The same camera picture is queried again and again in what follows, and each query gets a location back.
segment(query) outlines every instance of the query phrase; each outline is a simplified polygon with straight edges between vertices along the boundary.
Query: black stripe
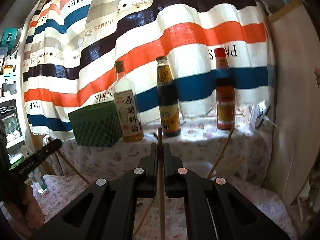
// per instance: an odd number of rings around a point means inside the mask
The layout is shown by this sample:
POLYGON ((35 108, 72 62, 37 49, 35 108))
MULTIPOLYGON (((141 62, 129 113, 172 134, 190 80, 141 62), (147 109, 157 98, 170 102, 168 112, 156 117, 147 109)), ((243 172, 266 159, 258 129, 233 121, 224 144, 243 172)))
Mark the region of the black stripe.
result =
POLYGON ((149 8, 129 14, 119 20, 114 33, 86 47, 81 52, 81 68, 111 51, 116 46, 116 40, 127 31, 155 21, 160 11, 179 3, 188 5, 196 9, 197 12, 207 12, 214 6, 223 3, 232 4, 238 10, 247 6, 257 6, 255 0, 153 0, 149 8))
POLYGON ((161 10, 170 5, 179 3, 193 7, 198 12, 207 12, 215 5, 222 3, 232 4, 238 10, 246 6, 257 6, 255 0, 153 0, 153 3, 149 8, 129 14, 121 19, 118 22, 117 30, 114 33, 85 48, 81 52, 80 66, 68 69, 64 66, 53 64, 37 65, 30 67, 29 71, 23 74, 23 82, 28 81, 29 77, 36 77, 39 75, 68 78, 70 80, 78 79, 79 71, 89 63, 111 51, 115 47, 116 39, 118 37, 133 28, 155 21, 161 10))
POLYGON ((42 5, 41 9, 36 10, 36 11, 35 11, 35 14, 34 14, 33 16, 39 15, 39 14, 41 13, 42 8, 44 7, 44 5, 46 5, 46 4, 49 3, 49 2, 51 2, 51 0, 46 0, 46 1, 44 2, 44 4, 42 5))

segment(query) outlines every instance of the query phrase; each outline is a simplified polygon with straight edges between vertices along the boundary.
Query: striped curtain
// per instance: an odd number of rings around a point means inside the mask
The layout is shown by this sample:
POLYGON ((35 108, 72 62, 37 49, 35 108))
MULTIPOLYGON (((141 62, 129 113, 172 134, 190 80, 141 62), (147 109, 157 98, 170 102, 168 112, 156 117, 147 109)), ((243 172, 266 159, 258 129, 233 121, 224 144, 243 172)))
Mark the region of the striped curtain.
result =
POLYGON ((31 130, 71 137, 68 113, 113 100, 116 60, 124 61, 135 84, 141 120, 158 119, 161 55, 168 57, 181 114, 205 115, 216 103, 219 47, 227 54, 237 103, 270 102, 274 56, 267 29, 255 0, 42 0, 23 67, 31 130))

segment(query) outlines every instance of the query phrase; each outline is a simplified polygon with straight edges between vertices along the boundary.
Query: white cable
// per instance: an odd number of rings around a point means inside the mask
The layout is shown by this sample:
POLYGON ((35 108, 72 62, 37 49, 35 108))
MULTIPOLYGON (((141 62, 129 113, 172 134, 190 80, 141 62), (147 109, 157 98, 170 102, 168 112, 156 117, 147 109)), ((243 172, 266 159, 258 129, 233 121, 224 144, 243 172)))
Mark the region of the white cable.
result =
POLYGON ((289 135, 291 137, 291 140, 292 140, 292 159, 291 159, 291 164, 290 164, 290 168, 289 168, 289 172, 288 172, 288 176, 287 176, 287 179, 285 181, 285 184, 284 184, 284 190, 283 190, 283 194, 282 194, 282 199, 284 199, 284 193, 285 193, 285 190, 287 188, 287 184, 288 184, 288 180, 289 180, 289 175, 290 175, 290 172, 291 172, 291 168, 292 168, 292 164, 293 164, 293 158, 294 158, 294 140, 292 138, 292 136, 290 134, 288 134, 285 130, 281 129, 278 125, 276 125, 274 122, 272 122, 269 117, 267 117, 266 115, 263 117, 264 120, 266 120, 267 122, 270 122, 274 127, 276 127, 279 131, 282 131, 284 132, 285 134, 289 135))

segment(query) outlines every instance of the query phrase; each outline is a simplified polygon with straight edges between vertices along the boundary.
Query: floral tablecloth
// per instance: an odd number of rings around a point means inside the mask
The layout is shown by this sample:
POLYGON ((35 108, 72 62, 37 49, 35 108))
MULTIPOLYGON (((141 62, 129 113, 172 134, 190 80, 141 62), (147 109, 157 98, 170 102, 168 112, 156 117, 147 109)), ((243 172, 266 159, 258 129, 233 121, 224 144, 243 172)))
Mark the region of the floral tablecloth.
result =
MULTIPOLYGON (((94 183, 95 180, 100 177, 106 177, 106 175, 99 175, 93 172, 87 172, 84 175, 91 183, 94 183)), ((290 236, 291 240, 297 239, 295 229, 285 209, 285 206, 275 193, 252 185, 251 183, 243 180, 239 180, 235 177, 229 176, 226 178, 258 209, 260 209, 274 223, 282 228, 290 236)), ((45 222, 61 211, 88 187, 88 185, 77 175, 68 177, 45 175, 44 179, 49 187, 49 191, 45 196, 42 196, 38 193, 35 185, 33 185, 33 188, 34 196, 45 214, 45 222)), ((135 228, 138 226, 138 222, 142 221, 142 215, 150 201, 150 199, 142 199, 138 201, 135 216, 135 228)), ((137 232, 134 238, 135 240, 160 239, 158 214, 158 200, 156 199, 146 215, 139 231, 137 232)), ((183 199, 167 199, 166 240, 187 239, 188 237, 183 199)))
MULTIPOLYGON (((75 139, 63 142, 61 151, 80 171, 93 171, 107 174, 108 179, 118 178, 124 172, 137 167, 140 158, 149 155, 151 143, 157 142, 153 132, 157 132, 160 122, 143 125, 144 138, 140 142, 126 143, 120 139, 113 147, 79 146, 75 139)), ((183 163, 200 160, 213 163, 228 137, 229 131, 217 129, 215 116, 181 120, 181 135, 164 138, 170 143, 173 155, 183 163)), ((242 114, 236 116, 236 129, 225 151, 223 159, 216 168, 218 173, 226 172, 260 186, 268 169, 272 150, 272 133, 268 126, 252 130, 242 114), (232 165, 239 158, 241 163, 232 165)), ((75 174, 58 155, 48 159, 57 175, 75 174)))

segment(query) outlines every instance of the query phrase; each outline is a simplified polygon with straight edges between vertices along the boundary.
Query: red bottle cap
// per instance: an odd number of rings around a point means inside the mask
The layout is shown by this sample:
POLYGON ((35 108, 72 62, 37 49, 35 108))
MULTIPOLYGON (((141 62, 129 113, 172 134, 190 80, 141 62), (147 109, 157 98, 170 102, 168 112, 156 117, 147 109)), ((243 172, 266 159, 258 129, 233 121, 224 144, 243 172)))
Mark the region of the red bottle cap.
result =
POLYGON ((216 58, 227 58, 224 48, 214 49, 214 54, 215 54, 216 58))

